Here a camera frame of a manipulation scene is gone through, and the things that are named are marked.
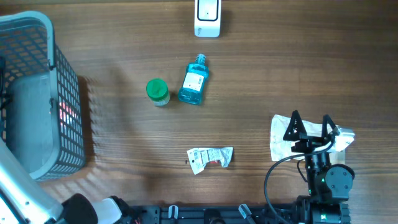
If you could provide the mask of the blue mouthwash bottle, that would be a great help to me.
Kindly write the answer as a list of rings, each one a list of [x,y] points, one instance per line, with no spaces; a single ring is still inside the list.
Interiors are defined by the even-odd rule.
[[[205,62],[206,56],[198,54],[195,62],[187,65],[186,75],[178,92],[180,101],[193,105],[201,104],[205,82],[209,77],[209,69]]]

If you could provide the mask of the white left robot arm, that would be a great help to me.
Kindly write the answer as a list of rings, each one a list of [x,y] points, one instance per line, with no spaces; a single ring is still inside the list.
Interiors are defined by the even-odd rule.
[[[139,223],[116,196],[91,202],[82,194],[59,202],[40,180],[70,175],[85,163],[77,76],[66,60],[36,61],[13,77],[1,57],[1,222]]]

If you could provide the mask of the green lid jar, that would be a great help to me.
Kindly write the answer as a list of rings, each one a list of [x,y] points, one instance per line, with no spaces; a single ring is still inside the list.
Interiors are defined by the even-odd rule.
[[[155,106],[165,106],[170,101],[170,93],[165,81],[152,79],[146,86],[146,93]]]

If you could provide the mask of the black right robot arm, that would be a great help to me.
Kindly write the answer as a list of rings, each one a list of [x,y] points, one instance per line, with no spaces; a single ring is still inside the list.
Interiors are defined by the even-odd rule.
[[[351,222],[348,205],[353,187],[354,170],[344,164],[330,162],[330,148],[339,137],[353,137],[351,129],[336,125],[327,114],[323,117],[321,136],[307,133],[298,111],[293,111],[283,140],[293,141],[292,152],[303,154],[308,196],[299,196],[285,215],[290,223]]]

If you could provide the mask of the beige plastic food pouch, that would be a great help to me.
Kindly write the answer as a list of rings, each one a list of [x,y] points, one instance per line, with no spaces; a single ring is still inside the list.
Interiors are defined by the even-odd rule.
[[[276,114],[271,121],[270,150],[273,161],[279,161],[285,157],[296,155],[291,151],[294,145],[292,141],[283,140],[286,129],[289,125],[290,118]],[[306,132],[310,136],[321,136],[322,125],[319,123],[311,123],[303,121]],[[330,152],[330,161],[332,164],[345,163],[345,150],[341,152]]]

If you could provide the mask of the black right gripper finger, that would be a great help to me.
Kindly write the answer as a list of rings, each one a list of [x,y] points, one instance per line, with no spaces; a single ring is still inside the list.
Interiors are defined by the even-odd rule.
[[[289,125],[284,134],[285,141],[301,141],[307,139],[307,132],[297,110],[292,112]]]
[[[336,134],[334,133],[334,129],[336,128],[335,123],[333,120],[330,118],[328,114],[323,116],[323,122],[322,122],[322,131],[321,131],[321,137],[323,139],[334,139]]]

